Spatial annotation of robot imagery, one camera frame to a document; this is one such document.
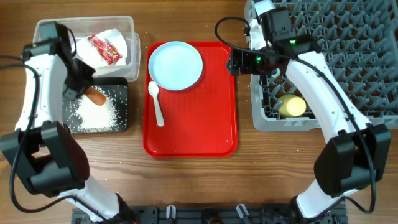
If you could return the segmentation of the orange carrot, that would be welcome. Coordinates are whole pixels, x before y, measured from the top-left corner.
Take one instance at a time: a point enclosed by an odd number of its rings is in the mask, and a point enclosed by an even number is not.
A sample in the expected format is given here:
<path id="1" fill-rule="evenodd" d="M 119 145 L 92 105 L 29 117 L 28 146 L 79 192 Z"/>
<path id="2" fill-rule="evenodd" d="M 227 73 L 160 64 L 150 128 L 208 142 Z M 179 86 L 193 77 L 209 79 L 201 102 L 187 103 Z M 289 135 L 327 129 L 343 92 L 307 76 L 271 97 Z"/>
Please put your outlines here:
<path id="1" fill-rule="evenodd" d="M 98 106 L 102 106 L 106 102 L 106 97 L 100 91 L 94 89 L 93 87 L 89 87 L 85 91 L 85 96 L 94 104 Z"/>

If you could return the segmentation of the white paper napkin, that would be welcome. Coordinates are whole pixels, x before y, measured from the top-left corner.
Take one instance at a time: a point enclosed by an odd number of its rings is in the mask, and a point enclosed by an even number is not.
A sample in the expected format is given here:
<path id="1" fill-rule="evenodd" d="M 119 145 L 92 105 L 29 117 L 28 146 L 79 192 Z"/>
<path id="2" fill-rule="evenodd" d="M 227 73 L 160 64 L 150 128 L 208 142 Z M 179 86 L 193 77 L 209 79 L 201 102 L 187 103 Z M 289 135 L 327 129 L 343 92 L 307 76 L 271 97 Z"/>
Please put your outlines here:
<path id="1" fill-rule="evenodd" d="M 117 29 L 90 35 L 76 44 L 77 56 L 93 68 L 126 65 L 127 43 Z"/>

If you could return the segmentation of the red candy wrapper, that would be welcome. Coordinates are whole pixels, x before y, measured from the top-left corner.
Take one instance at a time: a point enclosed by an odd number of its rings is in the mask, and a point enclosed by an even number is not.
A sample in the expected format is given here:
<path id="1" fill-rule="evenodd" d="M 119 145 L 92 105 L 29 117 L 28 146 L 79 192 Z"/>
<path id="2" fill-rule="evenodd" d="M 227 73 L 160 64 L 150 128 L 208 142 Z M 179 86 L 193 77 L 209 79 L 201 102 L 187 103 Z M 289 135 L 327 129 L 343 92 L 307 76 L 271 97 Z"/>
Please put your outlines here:
<path id="1" fill-rule="evenodd" d="M 88 42 L 97 50 L 101 58 L 108 65 L 113 65 L 122 58 L 117 48 L 106 39 L 100 39 L 97 35 L 91 35 L 88 37 Z"/>

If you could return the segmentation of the pile of white rice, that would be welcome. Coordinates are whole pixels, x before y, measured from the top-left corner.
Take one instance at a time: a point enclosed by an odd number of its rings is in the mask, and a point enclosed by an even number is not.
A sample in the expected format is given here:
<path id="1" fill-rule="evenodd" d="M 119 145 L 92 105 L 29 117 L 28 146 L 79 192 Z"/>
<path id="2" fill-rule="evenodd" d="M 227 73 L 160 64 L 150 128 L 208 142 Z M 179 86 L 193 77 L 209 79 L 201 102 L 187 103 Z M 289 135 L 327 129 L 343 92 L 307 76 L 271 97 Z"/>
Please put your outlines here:
<path id="1" fill-rule="evenodd" d="M 118 124 L 119 115 L 114 96 L 100 86 L 93 88 L 106 97 L 103 105 L 94 104 L 85 95 L 72 101 L 63 99 L 63 122 L 71 133 L 110 132 Z"/>

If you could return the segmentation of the white plastic spoon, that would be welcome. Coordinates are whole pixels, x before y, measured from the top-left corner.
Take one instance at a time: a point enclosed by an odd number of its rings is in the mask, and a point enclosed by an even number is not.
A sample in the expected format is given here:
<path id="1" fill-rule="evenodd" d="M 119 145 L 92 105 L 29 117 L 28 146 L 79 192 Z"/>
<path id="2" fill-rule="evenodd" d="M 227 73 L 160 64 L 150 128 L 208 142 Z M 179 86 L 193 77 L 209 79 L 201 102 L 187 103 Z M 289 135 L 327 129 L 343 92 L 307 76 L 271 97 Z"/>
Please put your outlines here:
<path id="1" fill-rule="evenodd" d="M 156 117 L 157 125 L 159 127 L 163 127 L 165 123 L 164 123 L 164 118 L 163 118 L 159 100 L 158 100 L 159 87 L 156 84 L 156 82 L 154 82 L 154 81 L 149 82 L 148 92 L 154 101 L 155 117 Z"/>

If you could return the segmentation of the light blue plate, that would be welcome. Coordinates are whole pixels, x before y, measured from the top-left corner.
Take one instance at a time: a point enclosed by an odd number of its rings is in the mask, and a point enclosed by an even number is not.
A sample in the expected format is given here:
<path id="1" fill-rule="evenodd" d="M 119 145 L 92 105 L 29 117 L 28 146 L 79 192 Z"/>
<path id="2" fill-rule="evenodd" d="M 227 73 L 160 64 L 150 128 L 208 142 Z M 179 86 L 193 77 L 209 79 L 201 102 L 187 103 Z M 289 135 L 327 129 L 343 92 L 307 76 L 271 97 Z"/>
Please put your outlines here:
<path id="1" fill-rule="evenodd" d="M 166 42 L 150 55 L 148 71 L 158 86 L 180 91 L 193 86 L 200 79 L 203 59 L 199 51 L 186 42 Z"/>

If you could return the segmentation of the mint green bowl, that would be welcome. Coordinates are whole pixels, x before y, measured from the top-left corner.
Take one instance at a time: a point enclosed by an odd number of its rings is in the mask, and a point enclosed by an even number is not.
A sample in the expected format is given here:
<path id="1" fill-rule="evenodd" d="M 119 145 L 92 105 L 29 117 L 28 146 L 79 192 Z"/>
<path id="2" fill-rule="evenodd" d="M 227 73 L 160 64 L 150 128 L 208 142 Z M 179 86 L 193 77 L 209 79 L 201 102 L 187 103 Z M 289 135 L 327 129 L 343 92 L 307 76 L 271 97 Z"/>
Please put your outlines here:
<path id="1" fill-rule="evenodd" d="M 271 75 L 273 78 L 277 78 L 280 75 L 280 69 L 276 69 L 275 73 Z"/>

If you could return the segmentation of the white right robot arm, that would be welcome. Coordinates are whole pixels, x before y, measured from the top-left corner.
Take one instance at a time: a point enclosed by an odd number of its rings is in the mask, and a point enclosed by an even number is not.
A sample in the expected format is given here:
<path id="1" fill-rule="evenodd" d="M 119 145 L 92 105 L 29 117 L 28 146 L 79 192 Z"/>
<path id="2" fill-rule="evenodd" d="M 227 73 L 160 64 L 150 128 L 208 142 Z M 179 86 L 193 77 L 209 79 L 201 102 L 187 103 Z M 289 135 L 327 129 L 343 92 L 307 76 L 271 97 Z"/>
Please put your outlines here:
<path id="1" fill-rule="evenodd" d="M 314 164 L 315 180 L 291 200 L 283 221 L 325 220 L 355 192 L 370 188 L 375 195 L 391 144 L 386 125 L 373 125 L 355 107 L 327 67 L 316 40 L 294 31 L 287 8 L 257 2 L 246 10 L 243 21 L 249 46 L 233 46 L 229 72 L 265 76 L 283 68 L 318 120 L 326 142 Z"/>

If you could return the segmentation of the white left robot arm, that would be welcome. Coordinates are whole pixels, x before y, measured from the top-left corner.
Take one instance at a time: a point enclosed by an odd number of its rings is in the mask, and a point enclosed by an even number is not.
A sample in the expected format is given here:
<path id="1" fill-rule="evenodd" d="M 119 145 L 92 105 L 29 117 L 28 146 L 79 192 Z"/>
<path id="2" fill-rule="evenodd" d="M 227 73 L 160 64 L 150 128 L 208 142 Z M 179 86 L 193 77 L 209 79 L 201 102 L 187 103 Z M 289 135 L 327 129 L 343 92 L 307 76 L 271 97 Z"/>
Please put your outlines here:
<path id="1" fill-rule="evenodd" d="M 94 68 L 76 58 L 71 29 L 56 21 L 40 28 L 40 41 L 26 45 L 12 67 L 26 72 L 24 105 L 14 132 L 1 137 L 1 151 L 11 165 L 9 193 L 14 206 L 28 213 L 17 200 L 15 181 L 32 195 L 44 195 L 52 205 L 67 201 L 94 223 L 138 223 L 139 219 L 116 192 L 90 175 L 84 150 L 63 123 L 64 98 L 83 95 L 102 103 L 92 88 Z"/>

